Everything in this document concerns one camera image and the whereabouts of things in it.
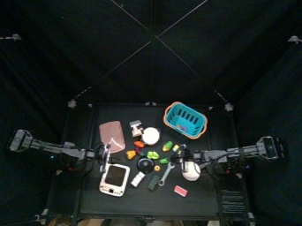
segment toy fruit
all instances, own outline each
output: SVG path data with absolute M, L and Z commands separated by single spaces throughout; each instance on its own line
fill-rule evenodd
M 136 141 L 134 146 L 143 148 L 145 144 L 141 141 Z
M 165 164 L 169 163 L 169 161 L 168 161 L 167 158 L 165 158 L 165 159 L 160 159 L 160 160 L 159 160 L 159 163 L 163 164 L 163 165 L 165 165 Z
M 160 166 L 155 166 L 155 171 L 157 172 L 160 170 Z
M 136 156 L 136 151 L 134 150 L 129 150 L 125 152 L 126 154 L 126 159 L 132 159 Z
M 136 151 L 136 154 L 140 154 L 141 153 L 140 147 L 134 147 L 134 151 Z
M 173 146 L 172 141 L 168 141 L 168 142 L 164 144 L 164 146 L 163 146 L 163 151 L 164 151 L 164 152 L 169 151 L 171 148 L 172 148 L 172 146 Z
M 147 158 L 148 159 L 157 159 L 159 158 L 159 154 L 156 152 L 147 152 Z

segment blue object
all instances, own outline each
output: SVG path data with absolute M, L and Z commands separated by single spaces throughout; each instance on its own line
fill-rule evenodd
M 181 102 L 173 102 L 165 108 L 164 123 L 189 139 L 197 139 L 205 132 L 205 116 Z

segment black fabric wall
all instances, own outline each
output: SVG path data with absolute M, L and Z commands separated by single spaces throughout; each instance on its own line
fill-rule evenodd
M 235 104 L 241 144 L 276 135 L 291 154 L 256 164 L 253 209 L 298 222 L 300 47 L 287 39 L 300 34 L 299 0 L 10 0 L 0 21 L 0 37 L 22 38 L 0 40 L 0 219 L 38 213 L 50 175 L 45 155 L 5 153 L 10 131 L 60 142 L 74 99 Z
M 302 45 L 292 43 L 235 110 L 241 145 L 267 135 L 285 143 L 287 158 L 273 163 L 256 161 L 247 178 L 253 213 L 285 225 L 302 224 L 300 96 Z
M 0 31 L 13 32 L 4 26 Z M 53 175 L 46 154 L 5 150 L 13 130 L 25 129 L 36 139 L 57 143 L 65 121 L 66 104 L 25 48 L 21 42 L 0 41 L 1 222 L 41 214 Z
M 299 1 L 5 1 L 65 100 L 235 103 L 287 49 Z

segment orange toy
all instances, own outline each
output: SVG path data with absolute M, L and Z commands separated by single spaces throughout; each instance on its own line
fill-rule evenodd
M 133 159 L 133 157 L 136 156 L 136 151 L 134 150 L 129 150 L 125 152 L 126 154 L 126 159 Z
M 134 146 L 143 148 L 145 145 L 141 141 L 136 141 Z

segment black table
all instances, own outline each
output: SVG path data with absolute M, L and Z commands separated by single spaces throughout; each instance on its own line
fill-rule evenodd
M 156 161 L 161 170 L 147 174 L 137 187 L 130 185 L 137 173 L 137 156 L 132 160 L 126 160 L 125 151 L 134 147 L 136 138 L 132 137 L 128 124 L 134 120 L 141 121 L 144 128 L 155 127 L 160 130 L 160 139 L 156 144 L 143 149 L 144 152 L 156 151 L 160 158 L 172 154 L 171 151 L 161 151 L 161 147 L 168 141 L 177 145 L 185 144 L 191 151 L 223 150 L 236 146 L 232 117 L 224 107 L 193 107 L 193 109 L 201 112 L 208 120 L 205 134 L 199 139 L 188 139 L 164 125 L 165 106 L 98 105 L 93 108 L 77 106 L 69 110 L 62 139 L 73 142 L 78 147 L 93 148 L 100 141 L 98 125 L 110 121 L 120 121 L 125 150 L 112 154 L 112 157 L 130 169 L 125 193 L 121 197 L 113 197 L 98 191 L 100 172 L 98 165 L 94 162 L 92 171 L 85 175 L 84 180 L 80 181 L 81 185 L 73 192 L 77 201 L 74 201 L 72 215 L 76 215 L 76 218 L 121 217 L 143 220 L 215 220 L 219 218 L 216 182 L 204 171 L 201 171 L 200 178 L 191 182 L 183 178 L 180 165 L 176 165 L 168 174 L 165 185 L 157 186 L 151 191 L 147 189 L 147 185 L 152 176 L 155 174 L 163 176 L 165 172 L 165 165 L 160 165 Z M 187 190 L 185 197 L 173 192 L 175 185 Z M 68 195 L 70 193 L 65 194 L 65 191 L 56 193 L 56 197 L 60 197 L 60 199 Z M 56 207 L 56 212 L 65 211 L 60 207 Z

